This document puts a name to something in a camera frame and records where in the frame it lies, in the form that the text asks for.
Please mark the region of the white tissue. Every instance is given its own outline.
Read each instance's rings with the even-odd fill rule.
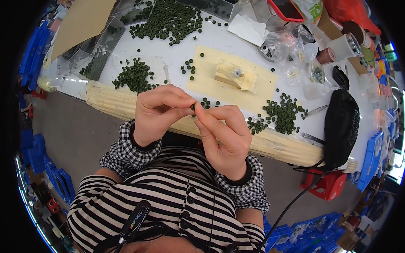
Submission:
[[[266,24],[255,22],[247,15],[241,16],[239,14],[236,14],[230,23],[228,31],[259,47],[269,34],[266,30]]]

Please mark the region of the hand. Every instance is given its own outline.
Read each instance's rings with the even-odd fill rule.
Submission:
[[[136,99],[134,140],[141,147],[159,140],[179,119],[193,115],[196,100],[173,84],[143,92]]]
[[[232,181],[243,178],[252,134],[238,106],[225,105],[204,110],[196,103],[195,113],[198,117],[195,124],[200,130],[210,164]]]

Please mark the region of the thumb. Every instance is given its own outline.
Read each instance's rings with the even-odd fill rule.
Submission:
[[[218,150],[217,138],[201,123],[199,119],[194,121],[194,124],[196,124],[200,130],[202,144],[206,155],[209,156],[209,154],[216,153]]]
[[[188,116],[188,115],[193,115],[194,111],[191,110],[190,107],[188,108],[172,108],[169,109],[167,112],[161,114],[159,118],[162,120],[164,124],[168,124],[168,126],[171,126],[172,124],[176,123],[179,121],[181,118]]]

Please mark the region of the white table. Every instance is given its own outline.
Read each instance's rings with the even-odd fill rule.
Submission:
[[[202,18],[208,17],[208,15],[209,14],[205,12],[201,13]],[[117,61],[122,60],[125,62],[125,59],[131,61],[134,56],[140,56],[141,60],[145,60],[146,64],[151,66],[151,70],[155,72],[157,83],[163,83],[164,79],[168,79],[170,83],[185,89],[188,75],[181,73],[180,66],[184,65],[185,60],[193,58],[195,53],[194,47],[196,44],[199,44],[237,55],[269,70],[271,68],[275,68],[275,73],[279,75],[276,88],[279,88],[280,92],[285,92],[291,95],[293,98],[297,98],[302,102],[303,107],[309,111],[329,104],[332,92],[326,94],[323,98],[318,100],[307,100],[304,96],[303,87],[301,84],[287,84],[279,65],[265,60],[259,54],[255,45],[228,32],[227,27],[223,25],[218,26],[217,24],[212,24],[212,20],[216,20],[217,22],[219,21],[222,24],[225,23],[224,20],[217,17],[213,17],[209,22],[203,21],[202,33],[194,32],[183,39],[179,45],[173,45],[172,47],[168,45],[169,40],[161,40],[158,38],[149,40],[147,37],[144,39],[140,39],[139,37],[132,39],[130,33],[128,32],[128,25],[126,27],[126,32],[121,37],[111,57],[107,61],[99,82],[113,85],[111,81],[116,79],[117,75],[122,71],[122,65],[118,65]],[[162,66],[161,71],[158,71],[158,68],[156,68],[155,65]],[[360,171],[363,166],[367,141],[371,136],[377,133],[378,126],[376,120],[376,111],[369,103],[365,91],[359,86],[359,75],[349,61],[344,60],[341,62],[324,65],[327,81],[334,86],[337,86],[332,78],[332,70],[335,65],[340,65],[340,68],[343,70],[345,69],[344,65],[347,65],[350,81],[350,94],[354,97],[360,109],[358,137],[350,154],[354,160],[358,161],[357,170]],[[63,85],[58,87],[58,91],[84,100],[86,94],[86,83],[86,80],[81,80],[77,76],[71,74],[70,76],[66,77]],[[186,92],[199,101],[202,101],[202,98],[205,97],[204,94],[198,94],[193,91],[186,90]],[[280,93],[275,92],[273,99],[275,101],[279,101],[279,96]],[[244,113],[245,117],[256,116],[246,110],[242,110],[242,112]],[[327,110],[323,110],[318,114],[306,118],[305,120],[302,120],[301,117],[297,117],[295,125],[300,126],[300,133],[305,132],[324,140],[324,120],[326,112]]]

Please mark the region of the black mesh bag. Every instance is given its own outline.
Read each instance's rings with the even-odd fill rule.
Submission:
[[[344,165],[357,139],[360,112],[346,89],[335,90],[325,117],[324,160],[330,169]]]

